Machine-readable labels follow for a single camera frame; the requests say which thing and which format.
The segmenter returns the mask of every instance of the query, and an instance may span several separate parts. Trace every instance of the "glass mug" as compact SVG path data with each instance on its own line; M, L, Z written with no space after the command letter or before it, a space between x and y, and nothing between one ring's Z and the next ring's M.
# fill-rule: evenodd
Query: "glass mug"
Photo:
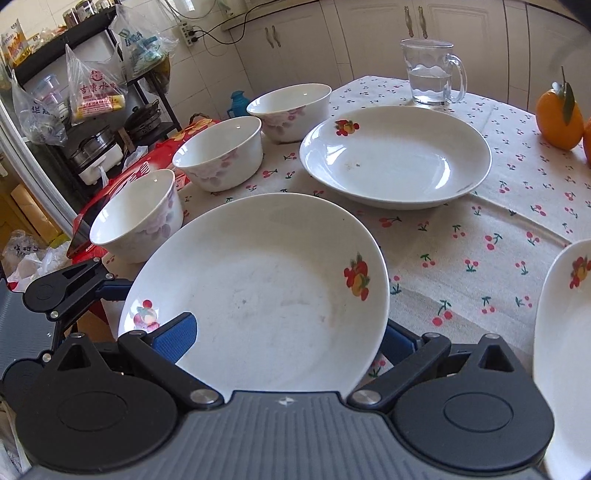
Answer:
M413 100L420 105L458 103L466 94L468 80L462 61L452 55L453 44L439 40L409 39L400 42ZM460 73L460 92L452 96L452 68Z

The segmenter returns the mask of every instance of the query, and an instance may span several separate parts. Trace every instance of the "white plate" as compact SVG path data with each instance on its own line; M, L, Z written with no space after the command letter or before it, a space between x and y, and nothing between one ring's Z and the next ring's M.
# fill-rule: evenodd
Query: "white plate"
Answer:
M546 276L535 320L534 381L556 422L544 461L557 480L591 471L590 269L591 240L565 248Z
M474 190L492 158L482 135L446 113L378 106L333 117L300 147L316 180L367 205L428 208Z
M388 308L384 258L355 217L316 197L270 193L213 209L171 237L135 280L119 335L191 312L197 341L177 365L226 401L233 390L345 397L379 348Z

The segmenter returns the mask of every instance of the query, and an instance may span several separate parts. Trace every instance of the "mug handle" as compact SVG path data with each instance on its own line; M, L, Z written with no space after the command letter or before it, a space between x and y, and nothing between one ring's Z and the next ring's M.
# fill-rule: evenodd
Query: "mug handle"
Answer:
M460 73L460 93L458 93L455 98L451 95L447 96L447 100L449 100L451 103L458 103L464 98L464 95L466 94L466 88L468 86L466 70L464 69L462 61L455 55L448 53L446 55L446 60L454 65L457 68L457 71Z

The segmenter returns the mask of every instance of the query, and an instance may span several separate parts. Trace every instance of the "cherry print tablecloth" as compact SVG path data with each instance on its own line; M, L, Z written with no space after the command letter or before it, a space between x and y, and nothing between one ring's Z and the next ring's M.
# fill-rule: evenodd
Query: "cherry print tablecloth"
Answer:
M358 108L411 104L406 80L368 76L335 90L330 114L339 120ZM382 249L392 320L456 343L498 333L529 368L545 275L565 245L591 236L591 171L581 145L567 153L551 147L535 118L518 108L467 94L443 110L481 132L493 156L491 172L477 191L448 205L396 212L355 203L306 173L299 144L265 140L262 166L244 184L218 194L193 184L181 190L185 220L267 192L307 193L335 202L357 216ZM110 256L103 261L128 278L139 269ZM116 333L122 304L105 307ZM389 367L378 355L367 380Z

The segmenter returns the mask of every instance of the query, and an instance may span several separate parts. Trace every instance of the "fruit pattern decal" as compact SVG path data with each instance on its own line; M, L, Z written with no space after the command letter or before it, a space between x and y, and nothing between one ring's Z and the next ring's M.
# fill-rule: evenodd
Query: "fruit pattern decal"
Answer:
M345 278L347 287L351 289L353 295L361 297L361 300L368 297L368 265L363 261L360 253L357 253L357 258L351 260L350 268L345 268Z
M578 257L573 262L573 271L570 273L570 288L579 288L581 282L587 278L589 270L591 270L591 260L587 260L587 256L585 258Z
M359 124L354 124L352 120L337 120L335 123L337 135L346 137L349 134L353 135L355 130L359 130Z
M157 322L158 315L152 308L152 302L150 300L144 300L142 306L138 307L137 310L138 313L134 315L134 325L137 328L150 333L160 326Z

